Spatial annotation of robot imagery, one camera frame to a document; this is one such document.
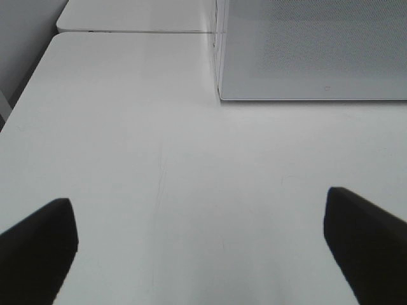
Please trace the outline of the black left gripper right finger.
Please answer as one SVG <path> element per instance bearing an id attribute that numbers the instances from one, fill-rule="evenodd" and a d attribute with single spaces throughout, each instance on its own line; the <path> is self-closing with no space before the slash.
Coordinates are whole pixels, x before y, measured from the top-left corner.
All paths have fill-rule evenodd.
<path id="1" fill-rule="evenodd" d="M 331 187 L 323 234 L 359 304 L 406 304 L 406 222 Z"/>

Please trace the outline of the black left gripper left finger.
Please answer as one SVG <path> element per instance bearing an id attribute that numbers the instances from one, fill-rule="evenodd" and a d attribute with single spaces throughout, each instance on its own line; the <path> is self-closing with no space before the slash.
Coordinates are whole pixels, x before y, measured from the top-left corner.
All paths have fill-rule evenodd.
<path id="1" fill-rule="evenodd" d="M 1 234 L 1 304 L 53 304 L 78 251 L 71 201 L 58 198 Z"/>

